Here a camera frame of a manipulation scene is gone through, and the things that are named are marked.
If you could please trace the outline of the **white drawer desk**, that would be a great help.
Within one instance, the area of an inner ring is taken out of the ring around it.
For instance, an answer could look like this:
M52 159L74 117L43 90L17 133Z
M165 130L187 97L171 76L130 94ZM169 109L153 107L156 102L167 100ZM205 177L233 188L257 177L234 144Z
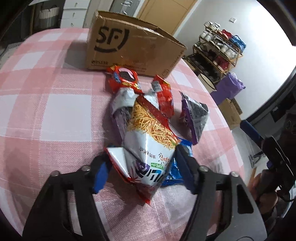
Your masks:
M101 1L66 0L63 6L60 28L84 28L87 14L99 7Z

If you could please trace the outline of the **white noodle snack bag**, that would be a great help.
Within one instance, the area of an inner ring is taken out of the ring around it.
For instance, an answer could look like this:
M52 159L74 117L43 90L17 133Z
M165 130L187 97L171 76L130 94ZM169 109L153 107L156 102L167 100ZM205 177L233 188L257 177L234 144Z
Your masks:
M149 204L166 178L180 139L168 119L144 96L136 98L121 147L106 152L118 173L135 185L138 195Z

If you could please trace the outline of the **silver suitcase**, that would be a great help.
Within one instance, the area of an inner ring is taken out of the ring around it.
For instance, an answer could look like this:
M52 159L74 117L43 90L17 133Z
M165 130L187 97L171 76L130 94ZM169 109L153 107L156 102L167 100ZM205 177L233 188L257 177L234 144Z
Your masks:
M140 0L114 0L109 11L126 16L133 16L139 3Z

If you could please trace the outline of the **purple silver snack bag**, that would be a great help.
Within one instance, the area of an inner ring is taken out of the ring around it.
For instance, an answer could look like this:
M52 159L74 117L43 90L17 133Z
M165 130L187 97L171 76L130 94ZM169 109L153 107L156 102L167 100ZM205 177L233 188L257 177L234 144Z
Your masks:
M206 104L197 102L182 92L180 92L180 95L182 97L182 112L179 120L189 127L192 135L191 142L196 145L208 120L209 109Z

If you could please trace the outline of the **SF cardboard box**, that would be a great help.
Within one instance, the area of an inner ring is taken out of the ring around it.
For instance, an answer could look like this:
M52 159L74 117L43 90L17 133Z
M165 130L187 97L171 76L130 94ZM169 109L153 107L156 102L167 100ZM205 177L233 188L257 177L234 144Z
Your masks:
M166 78L187 47L158 26L108 11L96 11L87 37L86 67L114 65L139 75Z

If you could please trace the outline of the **blue oreo snack pack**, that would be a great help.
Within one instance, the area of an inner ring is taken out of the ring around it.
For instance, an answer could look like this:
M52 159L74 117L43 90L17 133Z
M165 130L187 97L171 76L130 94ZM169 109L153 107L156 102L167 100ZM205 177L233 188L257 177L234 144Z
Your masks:
M183 138L179 138L179 140L181 141L180 144L184 146L186 153L192 157L192 143L189 140ZM180 168L177 165L177 160L175 157L173 157L171 160L170 170L165 180L162 182L161 187L164 188L173 185L184 185L184 180L180 173Z

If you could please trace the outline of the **brown carton on floor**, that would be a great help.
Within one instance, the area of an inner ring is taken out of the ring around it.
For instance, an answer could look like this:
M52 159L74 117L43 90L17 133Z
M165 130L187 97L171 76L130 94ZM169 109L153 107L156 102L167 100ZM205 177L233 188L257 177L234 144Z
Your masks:
M224 116L230 130L233 130L236 127L240 127L241 118L236 107L231 102L231 100L224 99L224 101L222 101L218 105L218 108L220 109L222 115Z

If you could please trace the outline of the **wooden shoe rack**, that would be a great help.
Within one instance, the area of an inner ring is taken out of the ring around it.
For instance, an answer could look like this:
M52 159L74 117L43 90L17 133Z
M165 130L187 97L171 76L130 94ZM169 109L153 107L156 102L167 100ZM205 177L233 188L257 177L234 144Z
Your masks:
M238 35L233 35L216 22L207 21L198 41L192 46L193 53L185 56L198 74L217 84L237 65L243 57L246 44Z

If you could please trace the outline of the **pink plaid tablecloth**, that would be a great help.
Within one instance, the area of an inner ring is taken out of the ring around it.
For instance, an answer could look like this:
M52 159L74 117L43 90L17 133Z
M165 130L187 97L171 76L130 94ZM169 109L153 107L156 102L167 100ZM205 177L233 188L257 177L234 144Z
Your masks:
M52 171L74 172L116 143L107 76L85 67L87 35L38 32L1 68L1 210L19 233ZM94 196L111 240L178 240L195 199L174 185L146 204L115 170Z

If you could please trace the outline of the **red oreo snack pack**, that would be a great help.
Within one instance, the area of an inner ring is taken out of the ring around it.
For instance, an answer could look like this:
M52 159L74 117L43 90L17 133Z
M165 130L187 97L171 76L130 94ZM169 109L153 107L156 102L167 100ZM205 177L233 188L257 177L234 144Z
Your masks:
M135 93L142 94L138 75L134 70L114 65L107 68L107 73L110 74L108 83L113 93L118 92L120 88L131 88Z

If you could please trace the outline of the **wooden door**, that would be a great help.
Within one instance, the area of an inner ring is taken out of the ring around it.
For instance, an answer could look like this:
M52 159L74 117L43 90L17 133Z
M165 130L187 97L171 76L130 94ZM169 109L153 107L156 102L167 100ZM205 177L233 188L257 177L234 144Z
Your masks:
M199 1L150 0L144 1L137 18L160 27L173 35L190 10Z

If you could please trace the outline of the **woven laundry basket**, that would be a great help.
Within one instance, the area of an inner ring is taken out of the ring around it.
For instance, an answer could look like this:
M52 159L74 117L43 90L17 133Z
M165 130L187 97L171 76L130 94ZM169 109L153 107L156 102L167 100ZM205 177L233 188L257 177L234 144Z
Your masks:
M40 30L55 28L58 23L60 8L53 5L50 9L43 9L39 11L38 28Z

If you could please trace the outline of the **cream trash bin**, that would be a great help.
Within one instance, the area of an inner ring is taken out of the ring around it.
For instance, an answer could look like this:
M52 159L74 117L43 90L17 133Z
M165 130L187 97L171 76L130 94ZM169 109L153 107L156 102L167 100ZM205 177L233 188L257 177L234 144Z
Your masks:
M207 89L209 93L217 90L212 81L209 78L207 78L204 74L200 73L198 75L198 79L201 81L201 83L204 85L204 87Z

